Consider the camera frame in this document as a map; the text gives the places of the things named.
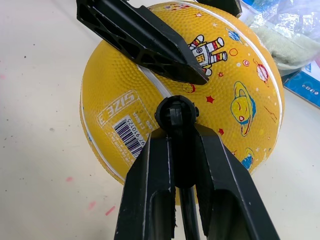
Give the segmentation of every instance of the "yellow ball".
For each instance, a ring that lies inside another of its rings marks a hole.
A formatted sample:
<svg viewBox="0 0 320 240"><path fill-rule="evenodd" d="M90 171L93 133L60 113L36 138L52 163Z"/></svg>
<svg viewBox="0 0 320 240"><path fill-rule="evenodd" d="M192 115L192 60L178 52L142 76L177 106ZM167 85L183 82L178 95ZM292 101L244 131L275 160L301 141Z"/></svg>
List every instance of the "yellow ball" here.
<svg viewBox="0 0 320 240"><path fill-rule="evenodd" d="M183 95L199 108L197 123L217 132L252 173L274 149L283 119L284 92L271 55L240 20L214 7L173 1L149 9L184 38L209 82L172 81L102 41L85 68L80 103L95 155L123 183L159 127L159 103Z"/></svg>

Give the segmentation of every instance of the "astronaut cartoon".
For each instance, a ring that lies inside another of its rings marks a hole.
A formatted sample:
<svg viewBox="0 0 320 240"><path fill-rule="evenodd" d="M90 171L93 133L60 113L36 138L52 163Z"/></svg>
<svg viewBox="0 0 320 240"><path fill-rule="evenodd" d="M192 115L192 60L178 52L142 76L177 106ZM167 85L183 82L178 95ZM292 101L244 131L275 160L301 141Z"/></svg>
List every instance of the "astronaut cartoon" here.
<svg viewBox="0 0 320 240"><path fill-rule="evenodd" d="M213 64L220 61L227 61L228 54L226 51L215 53L216 50L222 48L224 45L225 42L222 37L206 42L203 35L198 35L193 42L189 44L189 49L203 68L205 75L211 76L212 70L210 68Z"/></svg>

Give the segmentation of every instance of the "barcode sticker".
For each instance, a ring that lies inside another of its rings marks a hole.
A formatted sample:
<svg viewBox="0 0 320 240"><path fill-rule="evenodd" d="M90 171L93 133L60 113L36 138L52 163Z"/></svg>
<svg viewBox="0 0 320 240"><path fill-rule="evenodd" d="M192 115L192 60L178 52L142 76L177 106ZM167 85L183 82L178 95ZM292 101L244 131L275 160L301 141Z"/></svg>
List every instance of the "barcode sticker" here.
<svg viewBox="0 0 320 240"><path fill-rule="evenodd" d="M131 117L129 115L125 116L112 127L133 157L137 158L146 141L138 131Z"/></svg>

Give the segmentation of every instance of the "planet cartoon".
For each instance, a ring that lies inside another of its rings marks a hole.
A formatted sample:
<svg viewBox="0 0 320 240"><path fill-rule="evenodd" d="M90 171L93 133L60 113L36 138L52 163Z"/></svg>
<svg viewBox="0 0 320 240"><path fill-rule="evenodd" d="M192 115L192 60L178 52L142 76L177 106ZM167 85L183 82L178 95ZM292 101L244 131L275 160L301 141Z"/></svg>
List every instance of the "planet cartoon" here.
<svg viewBox="0 0 320 240"><path fill-rule="evenodd" d="M196 87L191 83L184 83L182 85L182 90L188 94L192 94L196 91Z"/></svg>
<svg viewBox="0 0 320 240"><path fill-rule="evenodd" d="M252 163L254 162L254 152L250 148L245 149L245 158L241 161L242 165L247 169L250 170Z"/></svg>
<svg viewBox="0 0 320 240"><path fill-rule="evenodd" d="M256 114L256 103L240 81L235 82L233 91L234 100L231 103L231 113L241 125L241 134L245 137L249 133Z"/></svg>
<svg viewBox="0 0 320 240"><path fill-rule="evenodd" d="M235 41L240 42L240 43L243 44L243 42L241 41L240 36L239 36L239 34L238 34L237 32L231 31L231 30L228 29L228 28L225 28L225 29L228 31L228 36L229 36L232 40L235 40Z"/></svg>
<svg viewBox="0 0 320 240"><path fill-rule="evenodd" d="M269 73L265 66L258 63L253 59L253 62L256 64L256 72L258 73L258 77L265 83L267 87L269 87L268 79L269 79Z"/></svg>

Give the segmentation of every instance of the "white stripe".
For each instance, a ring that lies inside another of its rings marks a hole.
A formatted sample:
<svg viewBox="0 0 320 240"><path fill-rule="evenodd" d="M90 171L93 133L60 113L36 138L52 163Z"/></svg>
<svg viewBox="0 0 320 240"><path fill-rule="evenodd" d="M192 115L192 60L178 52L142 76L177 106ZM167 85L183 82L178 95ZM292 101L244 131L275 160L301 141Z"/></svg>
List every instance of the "white stripe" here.
<svg viewBox="0 0 320 240"><path fill-rule="evenodd" d="M84 105L83 105L83 100L82 100L82 83L81 83L81 115L82 115L82 119L83 119L83 123L84 123L84 127L85 130L87 131L87 133L89 134L91 141L96 149L96 151L98 152L98 154L100 155L100 157L102 158L102 160L105 162L105 164L107 165L107 167L118 177L120 178L122 181L125 181L124 178L122 176L120 176L120 174L110 165L110 163L106 160L106 158L104 157L104 155L102 154L102 152L100 151L98 145L96 144L94 138L92 137L86 119L85 119L85 113L84 113Z"/></svg>
<svg viewBox="0 0 320 240"><path fill-rule="evenodd" d="M231 28L233 28L234 31L236 31L248 44L249 46L255 51L255 53L258 55L258 57L260 58L260 60L262 61L263 65L265 66L265 68L267 69L269 76L271 78L271 81L274 85L275 91L276 91L276 95L278 98L278 106L279 106L279 123L278 123L278 131L277 131L277 138L278 138L278 134L280 131L280 127L281 127L281 122L282 122L282 114L283 114L283 110L282 110L282 100L281 100L281 96L280 96L280 90L278 88L278 84L276 81L275 76L273 75L273 72L271 71L267 60L264 58L263 54L259 51L259 49L256 47L256 45L250 40L248 39L240 30L238 30L231 22L229 22L228 20L224 19L222 16L202 7L202 6L198 6L196 4L193 4L191 2L185 2L185 1L174 1L173 3L183 3L186 5L189 5L191 7L194 7L196 9L199 9L217 19L219 19L220 21L224 22L225 24L229 25Z"/></svg>
<svg viewBox="0 0 320 240"><path fill-rule="evenodd" d="M156 75L154 75L151 70L139 65L137 65L136 67L150 80L150 82L153 83L153 85L156 87L156 89L158 89L163 98L170 98L171 96L173 96L173 94L165 87L165 85L163 85L163 83L156 77Z"/></svg>

